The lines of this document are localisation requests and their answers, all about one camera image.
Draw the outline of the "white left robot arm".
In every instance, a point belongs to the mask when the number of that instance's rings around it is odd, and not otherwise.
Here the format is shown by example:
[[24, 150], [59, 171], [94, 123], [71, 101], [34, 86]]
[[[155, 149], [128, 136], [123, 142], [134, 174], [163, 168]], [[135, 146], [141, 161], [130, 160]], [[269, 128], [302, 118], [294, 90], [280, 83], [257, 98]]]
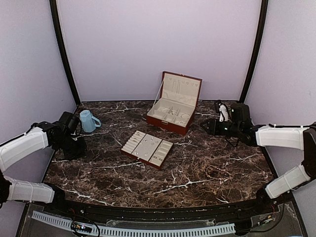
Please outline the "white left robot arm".
[[[58, 121], [33, 123], [28, 131], [0, 146], [0, 171], [4, 173], [13, 164], [28, 155], [51, 147], [62, 150], [65, 159], [74, 160], [84, 156], [86, 143], [80, 137], [82, 123], [70, 112], [64, 112]], [[66, 215], [70, 205], [65, 201], [65, 192], [48, 183], [32, 183], [0, 176], [0, 202], [27, 201], [49, 203], [59, 215]]]

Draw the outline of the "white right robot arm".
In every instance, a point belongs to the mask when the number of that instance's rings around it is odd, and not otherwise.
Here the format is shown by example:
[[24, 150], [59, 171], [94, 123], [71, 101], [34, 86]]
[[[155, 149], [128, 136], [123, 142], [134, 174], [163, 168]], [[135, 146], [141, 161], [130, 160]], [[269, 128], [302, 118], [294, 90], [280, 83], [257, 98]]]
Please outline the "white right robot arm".
[[311, 125], [254, 125], [252, 121], [219, 121], [208, 119], [201, 127], [210, 135], [234, 137], [253, 147], [280, 147], [304, 152], [302, 162], [270, 181], [256, 193], [252, 210], [263, 214], [271, 200], [299, 188], [316, 178], [316, 124]]

